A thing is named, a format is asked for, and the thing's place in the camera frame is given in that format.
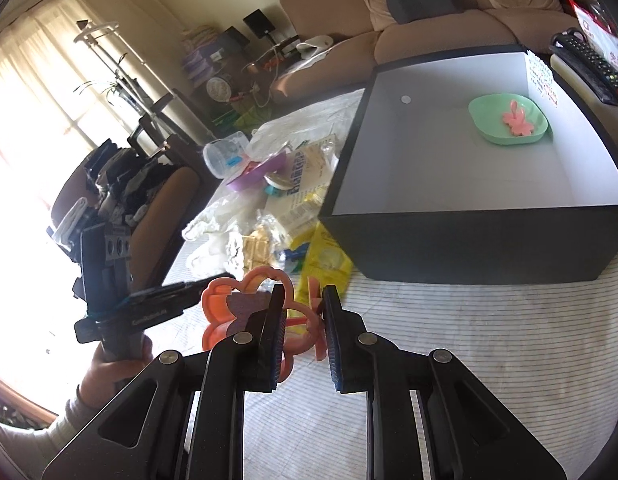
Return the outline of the person left hand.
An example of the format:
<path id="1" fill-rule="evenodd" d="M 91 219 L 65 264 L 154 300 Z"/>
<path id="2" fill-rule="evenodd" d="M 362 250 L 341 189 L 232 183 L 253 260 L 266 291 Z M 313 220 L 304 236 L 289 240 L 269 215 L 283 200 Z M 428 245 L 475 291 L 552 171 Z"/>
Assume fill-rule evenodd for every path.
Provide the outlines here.
<path id="1" fill-rule="evenodd" d="M 134 378 L 152 362 L 152 340 L 144 336 L 142 343 L 142 357 L 139 360 L 108 362 L 103 345 L 96 347 L 91 366 L 78 388 L 78 396 L 86 406 L 99 410 L 117 394 L 119 382 Z"/>

